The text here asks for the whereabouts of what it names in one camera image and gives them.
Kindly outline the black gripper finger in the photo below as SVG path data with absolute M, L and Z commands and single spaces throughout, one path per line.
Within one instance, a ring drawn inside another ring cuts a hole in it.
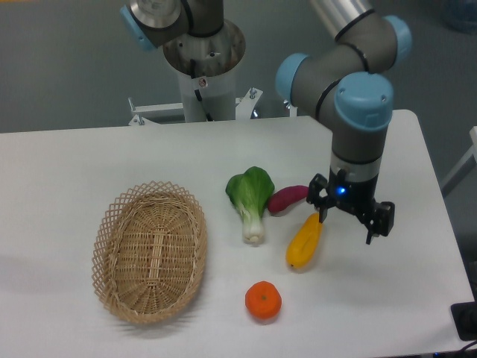
M 316 174 L 309 183 L 306 196 L 306 202 L 317 210 L 321 224 L 325 222 L 329 209 L 327 187 L 327 179 L 322 174 Z
M 367 228 L 366 244 L 374 237 L 388 236 L 394 226 L 395 204 L 391 201 L 372 200 L 359 215 L 359 221 Z

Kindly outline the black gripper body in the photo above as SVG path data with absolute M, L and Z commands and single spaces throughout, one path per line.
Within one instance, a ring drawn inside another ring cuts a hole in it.
M 376 175 L 370 180 L 352 182 L 330 170 L 326 207 L 336 207 L 359 219 L 368 217 L 376 202 L 374 196 L 378 177 Z

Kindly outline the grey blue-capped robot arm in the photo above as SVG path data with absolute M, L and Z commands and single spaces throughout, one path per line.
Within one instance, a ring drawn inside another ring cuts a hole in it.
M 375 199 L 394 90 L 383 72 L 407 58 L 408 26 L 378 15 L 367 1 L 314 1 L 335 40 L 315 59 L 292 54 L 277 70 L 275 88 L 292 106 L 332 132 L 329 175 L 316 175 L 308 202 L 322 219 L 336 207 L 355 216 L 373 239 L 394 224 L 392 202 Z M 222 1 L 128 1 L 120 14 L 144 50 L 161 48 L 186 80 L 186 121 L 236 118 L 235 89 L 227 76 L 244 56 L 242 32 L 224 18 Z

